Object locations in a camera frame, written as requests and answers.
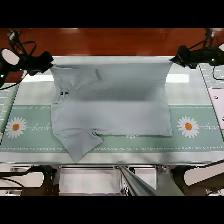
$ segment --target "white flower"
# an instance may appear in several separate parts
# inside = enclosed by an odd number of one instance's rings
[[[197,134],[199,134],[199,127],[194,118],[186,116],[182,117],[181,119],[179,119],[177,127],[179,128],[179,131],[182,131],[182,135],[185,135],[185,137],[194,138],[194,136],[197,136]]]
[[[8,122],[5,131],[7,132],[6,135],[8,135],[8,138],[17,138],[21,134],[23,134],[23,131],[26,130],[26,121],[23,118],[14,117],[14,119],[11,119],[10,122]]]
[[[138,135],[126,135],[126,138],[132,139],[132,138],[136,138]]]

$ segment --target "wooden floor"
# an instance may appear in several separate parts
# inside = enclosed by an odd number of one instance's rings
[[[172,56],[180,45],[188,47],[205,39],[204,28],[19,28],[21,42],[34,40],[34,55],[49,51],[65,55]],[[9,48],[7,28],[0,28],[0,47]],[[224,32],[219,32],[224,42]],[[11,74],[15,81],[18,74]]]

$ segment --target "brown surface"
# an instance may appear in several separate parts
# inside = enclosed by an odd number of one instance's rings
[[[65,55],[172,56],[180,45],[204,40],[204,28],[19,28],[21,42],[34,40],[34,55],[49,51]],[[0,46],[9,48],[8,29],[0,28]],[[224,32],[219,32],[224,42]]]

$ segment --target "orange flower center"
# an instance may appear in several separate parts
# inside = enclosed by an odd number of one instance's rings
[[[192,124],[186,123],[185,128],[190,131],[192,129]]]
[[[19,130],[19,124],[14,124],[14,125],[12,126],[12,129],[13,129],[13,131],[17,131],[17,130]]]

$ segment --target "folded shirt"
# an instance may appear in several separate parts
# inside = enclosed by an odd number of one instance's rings
[[[74,162],[102,135],[171,136],[165,92],[171,62],[53,66],[52,129]]]

